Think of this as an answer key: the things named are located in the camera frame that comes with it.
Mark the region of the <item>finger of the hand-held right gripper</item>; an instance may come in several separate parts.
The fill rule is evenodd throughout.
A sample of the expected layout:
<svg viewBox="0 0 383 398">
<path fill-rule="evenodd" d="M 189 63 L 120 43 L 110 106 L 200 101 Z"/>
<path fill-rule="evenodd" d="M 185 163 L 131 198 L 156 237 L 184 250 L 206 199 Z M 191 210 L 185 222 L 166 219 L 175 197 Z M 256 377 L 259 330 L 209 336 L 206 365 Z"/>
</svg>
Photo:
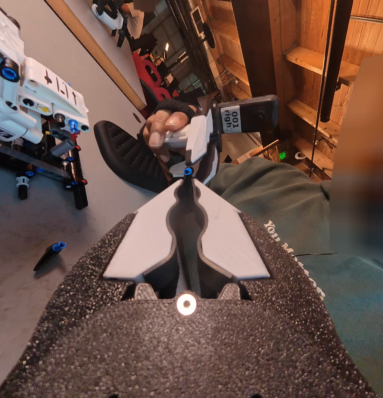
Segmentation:
<svg viewBox="0 0 383 398">
<path fill-rule="evenodd" d="M 188 137 L 185 149 L 185 164 L 193 166 L 207 152 L 210 135 L 213 132 L 213 116 L 209 110 L 206 115 L 195 116 L 188 126 Z"/>
<path fill-rule="evenodd" d="M 204 156 L 204 185 L 207 185 L 217 174 L 220 164 L 220 152 L 217 146 L 209 146 Z"/>
</svg>

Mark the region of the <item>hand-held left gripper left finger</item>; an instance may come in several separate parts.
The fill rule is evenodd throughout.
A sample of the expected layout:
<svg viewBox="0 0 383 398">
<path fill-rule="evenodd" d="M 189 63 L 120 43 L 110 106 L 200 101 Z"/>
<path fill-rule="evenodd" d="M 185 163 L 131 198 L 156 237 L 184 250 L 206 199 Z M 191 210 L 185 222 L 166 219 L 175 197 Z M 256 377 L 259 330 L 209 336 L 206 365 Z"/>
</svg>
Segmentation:
<svg viewBox="0 0 383 398">
<path fill-rule="evenodd" d="M 179 271 L 169 214 L 177 204 L 176 181 L 140 207 L 103 273 L 105 279 L 170 284 Z"/>
</svg>

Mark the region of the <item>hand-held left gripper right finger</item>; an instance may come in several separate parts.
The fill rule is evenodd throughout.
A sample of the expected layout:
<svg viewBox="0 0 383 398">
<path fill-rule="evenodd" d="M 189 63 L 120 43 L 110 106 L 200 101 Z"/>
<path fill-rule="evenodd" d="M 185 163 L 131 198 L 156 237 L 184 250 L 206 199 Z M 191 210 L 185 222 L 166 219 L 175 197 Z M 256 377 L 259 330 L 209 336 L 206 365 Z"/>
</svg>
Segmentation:
<svg viewBox="0 0 383 398">
<path fill-rule="evenodd" d="M 203 213 L 203 229 L 198 237 L 197 250 L 202 261 L 228 278 L 255 280 L 269 278 L 240 211 L 198 180 L 197 207 Z"/>
</svg>

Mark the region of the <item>black lego tooth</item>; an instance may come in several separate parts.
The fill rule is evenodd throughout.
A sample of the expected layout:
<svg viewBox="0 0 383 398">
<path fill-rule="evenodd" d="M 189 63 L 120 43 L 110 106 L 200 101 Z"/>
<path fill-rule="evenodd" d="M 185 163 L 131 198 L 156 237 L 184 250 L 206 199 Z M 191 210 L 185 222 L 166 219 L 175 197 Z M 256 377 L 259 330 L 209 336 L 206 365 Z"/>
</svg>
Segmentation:
<svg viewBox="0 0 383 398">
<path fill-rule="evenodd" d="M 40 260 L 37 262 L 37 264 L 34 266 L 33 271 L 38 271 L 41 269 L 43 266 L 48 264 L 52 259 L 54 259 L 56 256 L 59 255 L 60 252 L 55 252 L 52 250 L 52 245 L 48 246 L 45 253 L 42 255 Z"/>
<path fill-rule="evenodd" d="M 178 189 L 178 198 L 182 202 L 194 202 L 193 175 L 184 175 L 183 183 Z"/>
</svg>

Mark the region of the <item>white lego truck model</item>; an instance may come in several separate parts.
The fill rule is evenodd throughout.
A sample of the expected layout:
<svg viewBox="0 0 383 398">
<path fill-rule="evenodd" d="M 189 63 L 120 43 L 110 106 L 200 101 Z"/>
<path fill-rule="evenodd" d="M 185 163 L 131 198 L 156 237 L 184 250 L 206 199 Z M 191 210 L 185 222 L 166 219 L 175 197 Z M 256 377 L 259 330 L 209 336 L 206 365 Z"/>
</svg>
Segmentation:
<svg viewBox="0 0 383 398">
<path fill-rule="evenodd" d="M 15 173 L 19 199 L 40 174 L 72 192 L 76 209 L 86 208 L 76 139 L 89 131 L 84 97 L 25 55 L 20 24 L 0 7 L 0 167 Z"/>
</svg>

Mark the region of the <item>black quilted pad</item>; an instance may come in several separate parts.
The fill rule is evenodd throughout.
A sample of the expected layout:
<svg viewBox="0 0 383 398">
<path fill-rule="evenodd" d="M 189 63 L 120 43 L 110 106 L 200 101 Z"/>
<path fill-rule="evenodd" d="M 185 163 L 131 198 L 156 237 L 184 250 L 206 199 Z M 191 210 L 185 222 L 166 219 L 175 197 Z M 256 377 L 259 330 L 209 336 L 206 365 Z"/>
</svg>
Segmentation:
<svg viewBox="0 0 383 398">
<path fill-rule="evenodd" d="M 175 154 L 175 162 L 162 163 L 143 137 L 144 126 L 133 137 L 110 121 L 94 125 L 100 153 L 108 167 L 125 182 L 154 193 L 161 193 L 182 177 L 175 177 L 169 168 L 182 161 Z"/>
</svg>

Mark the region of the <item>red plastic chair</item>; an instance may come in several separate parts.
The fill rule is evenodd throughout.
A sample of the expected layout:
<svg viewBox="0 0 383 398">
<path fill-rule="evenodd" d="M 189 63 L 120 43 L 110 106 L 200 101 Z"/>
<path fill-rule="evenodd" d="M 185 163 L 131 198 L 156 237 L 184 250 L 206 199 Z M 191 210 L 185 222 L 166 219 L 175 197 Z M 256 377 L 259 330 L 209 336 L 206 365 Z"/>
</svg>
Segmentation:
<svg viewBox="0 0 383 398">
<path fill-rule="evenodd" d="M 134 52 L 132 57 L 144 92 L 148 110 L 153 110 L 163 99 L 179 96 L 176 90 L 170 92 L 169 87 L 161 86 L 162 78 L 151 61 L 141 58 L 137 52 Z"/>
</svg>

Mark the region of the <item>white and black device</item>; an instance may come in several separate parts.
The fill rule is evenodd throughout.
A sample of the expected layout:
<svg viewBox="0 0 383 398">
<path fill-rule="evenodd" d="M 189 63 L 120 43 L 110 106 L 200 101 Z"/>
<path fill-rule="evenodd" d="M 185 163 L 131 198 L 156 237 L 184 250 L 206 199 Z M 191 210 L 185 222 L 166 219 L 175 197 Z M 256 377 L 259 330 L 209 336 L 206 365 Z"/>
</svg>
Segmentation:
<svg viewBox="0 0 383 398">
<path fill-rule="evenodd" d="M 127 37 L 127 21 L 121 10 L 121 1 L 93 0 L 92 13 L 110 30 L 113 37 L 118 33 L 117 47 L 121 48 Z"/>
</svg>

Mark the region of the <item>silver ventilation duct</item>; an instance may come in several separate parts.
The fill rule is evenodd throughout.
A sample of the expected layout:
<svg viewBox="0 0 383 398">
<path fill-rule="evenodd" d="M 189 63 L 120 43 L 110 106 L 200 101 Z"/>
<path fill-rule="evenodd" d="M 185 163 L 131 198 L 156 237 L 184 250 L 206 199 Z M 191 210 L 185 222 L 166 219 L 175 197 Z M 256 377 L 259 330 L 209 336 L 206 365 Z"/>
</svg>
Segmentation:
<svg viewBox="0 0 383 398">
<path fill-rule="evenodd" d="M 193 73 L 207 93 L 223 92 L 216 58 L 219 56 L 204 1 L 167 0 L 180 35 L 184 41 Z"/>
</svg>

